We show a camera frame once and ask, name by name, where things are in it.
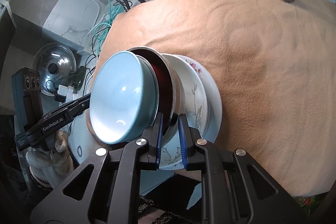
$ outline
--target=white plate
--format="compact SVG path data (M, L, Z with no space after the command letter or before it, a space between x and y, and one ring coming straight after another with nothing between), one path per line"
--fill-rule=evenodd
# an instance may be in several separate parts
M182 58L162 54L179 76L185 95L185 111L189 126L197 128L204 136L208 124L208 100L204 85L198 73ZM177 126L173 138L162 147L160 169L176 170L183 168Z
M196 60L190 57L187 57L187 56L183 56L183 55L176 55L176 56L182 58L189 65L191 65L191 67L194 68L194 70L197 72L197 74L202 80L202 83L204 85L204 88L207 94L208 102L209 102L208 104L209 106L208 127L202 138L214 143L218 136L219 129L221 127L222 111L223 111L221 95L219 93L216 82L212 78L211 74L205 69L205 67L203 67ZM184 167L181 161L177 162L175 165L170 166L170 167L165 167L165 168L160 167L160 169L164 169L164 170L177 170L177 169L182 169L182 168Z

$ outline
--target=white glove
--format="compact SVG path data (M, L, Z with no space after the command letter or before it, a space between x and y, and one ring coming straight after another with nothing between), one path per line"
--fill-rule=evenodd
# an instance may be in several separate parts
M29 170L34 179L46 188L55 188L74 169L68 150L68 134L58 130L55 135L55 148L50 151L31 148L26 153Z

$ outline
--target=blue bowl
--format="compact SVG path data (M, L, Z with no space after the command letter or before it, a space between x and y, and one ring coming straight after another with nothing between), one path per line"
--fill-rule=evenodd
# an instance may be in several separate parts
M90 99L92 127L102 142L134 140L151 125L159 96L155 77L132 52L118 52L106 61L94 81Z

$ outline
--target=metal screw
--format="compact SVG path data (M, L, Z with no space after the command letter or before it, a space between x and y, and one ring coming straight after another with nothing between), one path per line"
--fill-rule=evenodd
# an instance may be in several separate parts
M246 155L246 151L244 150L244 149L237 149L236 150L236 154L238 155L238 156L245 156Z
M140 139L137 139L137 140L135 141L135 143L136 143L137 145L144 145L144 144L147 143L147 140L146 140L146 139L143 139L143 138L140 138Z
M206 144L208 143L208 141L205 140L205 139L198 139L198 140L196 141L196 143L197 143L198 145L206 145Z
M103 148L103 147L98 148L96 150L96 155L97 156L104 156L106 153L107 153L107 150L105 148Z

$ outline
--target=pot lid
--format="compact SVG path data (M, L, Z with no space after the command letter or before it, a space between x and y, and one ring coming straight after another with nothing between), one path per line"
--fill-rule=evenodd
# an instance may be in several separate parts
M70 76L76 71L76 60L68 47L51 43L37 52L33 69L40 72L42 93L54 96L56 87L71 84Z

